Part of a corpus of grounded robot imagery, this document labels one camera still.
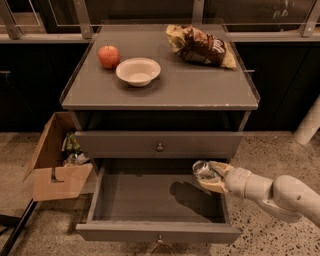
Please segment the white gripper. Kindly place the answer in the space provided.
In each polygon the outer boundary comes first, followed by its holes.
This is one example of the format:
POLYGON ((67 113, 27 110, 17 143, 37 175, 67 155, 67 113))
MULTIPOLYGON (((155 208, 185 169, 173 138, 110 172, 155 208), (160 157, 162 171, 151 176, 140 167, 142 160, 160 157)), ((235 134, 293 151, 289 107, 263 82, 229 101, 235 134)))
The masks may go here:
POLYGON ((224 177, 224 182, 221 178, 198 179, 202 188, 221 194, 229 192, 234 197, 245 198, 246 185, 252 176, 251 171, 244 168, 234 168, 230 164, 217 161, 210 161, 209 166, 224 177))

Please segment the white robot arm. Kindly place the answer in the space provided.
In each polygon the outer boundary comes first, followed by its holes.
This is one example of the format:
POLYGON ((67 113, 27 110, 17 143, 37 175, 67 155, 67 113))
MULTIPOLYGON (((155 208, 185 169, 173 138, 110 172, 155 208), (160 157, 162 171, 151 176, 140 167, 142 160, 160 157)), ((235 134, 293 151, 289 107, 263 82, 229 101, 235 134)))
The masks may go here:
POLYGON ((253 131, 245 134, 231 162, 200 160, 193 173, 208 191, 253 202, 287 223, 305 217, 319 226, 319 175, 306 164, 318 156, 298 132, 253 131))

